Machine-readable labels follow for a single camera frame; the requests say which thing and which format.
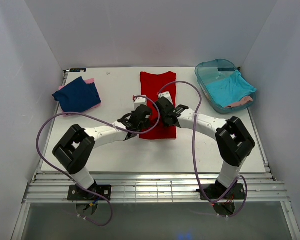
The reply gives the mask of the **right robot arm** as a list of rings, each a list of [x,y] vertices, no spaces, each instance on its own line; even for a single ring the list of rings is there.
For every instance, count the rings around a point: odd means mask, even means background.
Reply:
[[[222,167],[214,184],[203,187],[199,182],[202,196],[210,200],[224,198],[237,184],[240,170],[246,158],[256,146],[251,134],[238,117],[230,119],[214,118],[197,113],[188,106],[175,107],[171,101],[162,96],[154,104],[165,127],[178,127],[192,130],[192,157],[194,172],[199,177],[195,154],[196,133],[203,134],[215,140],[219,154],[223,159]]]

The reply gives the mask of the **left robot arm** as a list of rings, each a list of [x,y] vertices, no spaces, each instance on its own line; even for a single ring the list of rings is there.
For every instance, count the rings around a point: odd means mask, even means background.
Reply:
[[[72,125],[54,147],[52,154],[76,183],[93,192],[97,186],[86,164],[93,149],[124,142],[150,127],[152,109],[144,104],[124,115],[111,126],[83,128]]]

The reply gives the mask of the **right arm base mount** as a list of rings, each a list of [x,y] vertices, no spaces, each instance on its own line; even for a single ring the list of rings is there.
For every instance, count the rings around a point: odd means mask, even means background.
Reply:
[[[211,200],[217,200],[225,191],[226,187],[219,184],[204,185],[204,192]],[[243,200],[245,198],[244,186],[241,183],[236,183],[230,191],[222,198],[223,200]]]

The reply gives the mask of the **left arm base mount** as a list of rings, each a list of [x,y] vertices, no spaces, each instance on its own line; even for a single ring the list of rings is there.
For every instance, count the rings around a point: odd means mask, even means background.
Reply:
[[[106,199],[111,199],[112,186],[107,184],[93,185],[90,189],[91,192],[97,193]],[[99,197],[82,190],[77,185],[70,185],[67,194],[68,201],[94,201]]]

